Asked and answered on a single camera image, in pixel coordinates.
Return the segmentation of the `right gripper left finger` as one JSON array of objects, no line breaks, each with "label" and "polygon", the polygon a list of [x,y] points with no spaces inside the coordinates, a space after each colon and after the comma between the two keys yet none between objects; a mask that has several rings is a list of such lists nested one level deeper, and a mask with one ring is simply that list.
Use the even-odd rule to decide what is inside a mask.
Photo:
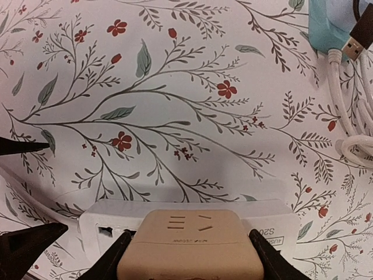
[{"label": "right gripper left finger", "polygon": [[132,232],[124,230],[122,235],[78,280],[117,280],[117,267],[132,240]]}]

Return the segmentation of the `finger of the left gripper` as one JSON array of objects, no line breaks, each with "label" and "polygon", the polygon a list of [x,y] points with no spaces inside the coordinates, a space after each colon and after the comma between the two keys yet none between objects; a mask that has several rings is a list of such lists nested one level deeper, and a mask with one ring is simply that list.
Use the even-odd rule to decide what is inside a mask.
[{"label": "finger of the left gripper", "polygon": [[0,138],[0,155],[13,155],[19,153],[38,152],[49,148],[49,143],[19,142],[7,138]]},{"label": "finger of the left gripper", "polygon": [[67,231],[63,223],[48,223],[1,235],[1,279],[22,279],[43,251]]}]

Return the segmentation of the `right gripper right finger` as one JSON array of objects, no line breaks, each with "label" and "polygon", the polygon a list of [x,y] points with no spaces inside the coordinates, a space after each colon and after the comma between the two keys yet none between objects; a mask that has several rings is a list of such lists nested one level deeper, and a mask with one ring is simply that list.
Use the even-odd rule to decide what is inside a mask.
[{"label": "right gripper right finger", "polygon": [[261,260],[264,270],[264,279],[270,280],[310,280],[301,271],[292,266],[256,229],[249,233]]}]

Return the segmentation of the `white power strip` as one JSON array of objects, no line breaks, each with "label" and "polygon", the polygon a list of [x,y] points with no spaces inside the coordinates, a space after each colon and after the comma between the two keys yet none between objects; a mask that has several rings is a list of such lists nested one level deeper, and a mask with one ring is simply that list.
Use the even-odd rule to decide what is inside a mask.
[{"label": "white power strip", "polygon": [[94,263],[125,229],[136,231],[149,212],[161,209],[234,211],[247,232],[258,230],[287,260],[294,255],[300,219],[278,199],[210,203],[102,199],[86,210],[78,221],[87,258]]}]

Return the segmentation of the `beige charger plug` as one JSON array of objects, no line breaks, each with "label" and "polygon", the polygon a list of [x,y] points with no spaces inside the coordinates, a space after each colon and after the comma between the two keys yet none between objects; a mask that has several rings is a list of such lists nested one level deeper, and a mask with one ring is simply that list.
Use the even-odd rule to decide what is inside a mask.
[{"label": "beige charger plug", "polygon": [[117,266],[118,279],[263,279],[263,265],[231,210],[154,210]]}]

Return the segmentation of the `teal blue power strip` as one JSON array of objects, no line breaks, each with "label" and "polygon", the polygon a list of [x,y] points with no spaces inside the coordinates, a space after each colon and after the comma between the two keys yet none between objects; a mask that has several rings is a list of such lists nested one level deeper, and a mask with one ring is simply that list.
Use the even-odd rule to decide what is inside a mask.
[{"label": "teal blue power strip", "polygon": [[318,52],[327,54],[331,49],[341,50],[349,33],[332,25],[326,14],[326,1],[308,2],[308,40]]}]

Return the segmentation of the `light blue charger plug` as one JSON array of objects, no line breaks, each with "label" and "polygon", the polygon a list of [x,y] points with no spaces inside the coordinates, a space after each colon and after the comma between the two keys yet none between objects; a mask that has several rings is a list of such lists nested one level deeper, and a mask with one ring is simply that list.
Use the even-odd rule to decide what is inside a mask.
[{"label": "light blue charger plug", "polygon": [[354,15],[353,0],[327,0],[326,14],[332,25],[350,32],[358,19]]}]

